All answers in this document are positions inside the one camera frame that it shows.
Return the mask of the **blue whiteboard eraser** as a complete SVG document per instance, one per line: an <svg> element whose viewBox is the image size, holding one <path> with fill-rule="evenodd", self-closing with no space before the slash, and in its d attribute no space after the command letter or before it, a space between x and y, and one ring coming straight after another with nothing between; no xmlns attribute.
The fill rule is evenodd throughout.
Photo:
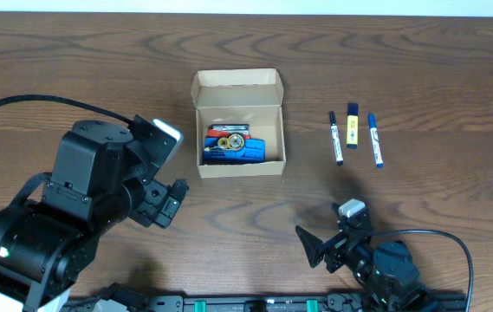
<svg viewBox="0 0 493 312"><path fill-rule="evenodd" d="M261 163L265 161L265 141L246 139L245 146L239 151L210 151L219 138L206 137L204 141L203 161L224 163Z"/></svg>

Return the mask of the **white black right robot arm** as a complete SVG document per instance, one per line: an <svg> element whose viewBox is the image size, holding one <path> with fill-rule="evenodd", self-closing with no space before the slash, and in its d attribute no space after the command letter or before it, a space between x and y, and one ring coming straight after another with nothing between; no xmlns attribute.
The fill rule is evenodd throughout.
<svg viewBox="0 0 493 312"><path fill-rule="evenodd" d="M346 267L367 292L367 311L444 311L444 305L421 282L412 254L400 242L371 246L373 226L369 210L336 209L339 233L324 242L301 226L295 227L314 268L326 264L330 273Z"/></svg>

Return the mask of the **red black stapler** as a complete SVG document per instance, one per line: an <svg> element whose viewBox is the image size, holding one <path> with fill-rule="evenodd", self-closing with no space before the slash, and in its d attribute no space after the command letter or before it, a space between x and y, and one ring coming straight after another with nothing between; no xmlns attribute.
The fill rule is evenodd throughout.
<svg viewBox="0 0 493 312"><path fill-rule="evenodd" d="M228 137L231 134L240 134L245 139L250 139L250 126L247 124L211 125L207 130L208 137Z"/></svg>

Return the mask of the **black whiteboard marker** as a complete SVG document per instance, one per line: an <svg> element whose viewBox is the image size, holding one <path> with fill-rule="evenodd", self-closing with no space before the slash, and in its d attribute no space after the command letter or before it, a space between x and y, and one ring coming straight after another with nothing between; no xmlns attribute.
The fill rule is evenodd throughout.
<svg viewBox="0 0 493 312"><path fill-rule="evenodd" d="M329 112L329 122L330 122L330 129L331 129L331 135L333 141L335 162L338 166L342 166L344 163L344 159L341 151L339 128L336 122L336 116L334 111Z"/></svg>

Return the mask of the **yellow highlighter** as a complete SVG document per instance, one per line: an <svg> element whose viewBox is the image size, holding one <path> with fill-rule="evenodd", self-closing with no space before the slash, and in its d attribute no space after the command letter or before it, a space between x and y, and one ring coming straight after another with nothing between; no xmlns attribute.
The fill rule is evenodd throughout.
<svg viewBox="0 0 493 312"><path fill-rule="evenodd" d="M359 105L355 102L347 104L347 148L358 146Z"/></svg>

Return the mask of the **blue whiteboard marker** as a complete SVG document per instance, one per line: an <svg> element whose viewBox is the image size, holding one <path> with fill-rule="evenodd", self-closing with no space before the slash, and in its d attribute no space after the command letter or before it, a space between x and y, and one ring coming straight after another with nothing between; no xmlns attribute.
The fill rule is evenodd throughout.
<svg viewBox="0 0 493 312"><path fill-rule="evenodd" d="M374 157L375 165L377 168L381 169L384 167L384 161L382 159L382 154L380 151L377 121L374 114L368 115L368 126L370 131L370 138L373 148L373 157Z"/></svg>

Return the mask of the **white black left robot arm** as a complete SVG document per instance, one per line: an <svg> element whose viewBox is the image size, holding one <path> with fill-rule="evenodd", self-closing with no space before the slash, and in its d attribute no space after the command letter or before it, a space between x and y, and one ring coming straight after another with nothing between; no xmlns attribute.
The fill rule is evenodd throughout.
<svg viewBox="0 0 493 312"><path fill-rule="evenodd" d="M188 186L154 177L182 140L160 119L77 121L52 172L30 178L0 211L0 294L37 311L70 290L116 224L168 227Z"/></svg>

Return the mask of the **black mounting rail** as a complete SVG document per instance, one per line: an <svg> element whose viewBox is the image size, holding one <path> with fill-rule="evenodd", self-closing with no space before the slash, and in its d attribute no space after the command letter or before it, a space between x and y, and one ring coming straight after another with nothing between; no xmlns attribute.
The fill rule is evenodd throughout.
<svg viewBox="0 0 493 312"><path fill-rule="evenodd" d="M61 312L357 312L465 311L465 295L436 292L407 306L373 302L364 293L331 292L305 296L146 296L119 283L88 298L70 299Z"/></svg>

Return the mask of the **gold correction tape dispenser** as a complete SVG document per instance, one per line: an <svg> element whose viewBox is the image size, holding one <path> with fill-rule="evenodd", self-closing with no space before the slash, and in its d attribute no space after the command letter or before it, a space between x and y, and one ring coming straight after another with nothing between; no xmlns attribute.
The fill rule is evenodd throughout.
<svg viewBox="0 0 493 312"><path fill-rule="evenodd" d="M238 152L245 147L246 139L239 133L216 138L214 146L205 148L207 152Z"/></svg>

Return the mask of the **cardboard box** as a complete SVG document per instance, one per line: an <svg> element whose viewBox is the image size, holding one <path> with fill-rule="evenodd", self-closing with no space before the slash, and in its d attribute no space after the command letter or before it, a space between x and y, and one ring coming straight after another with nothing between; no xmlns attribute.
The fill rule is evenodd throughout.
<svg viewBox="0 0 493 312"><path fill-rule="evenodd" d="M201 70L194 76L191 97L196 115L196 163L203 179L281 175L286 165L283 134L283 85L275 68ZM230 164L204 159L211 125L247 124L251 136L265 142L265 160Z"/></svg>

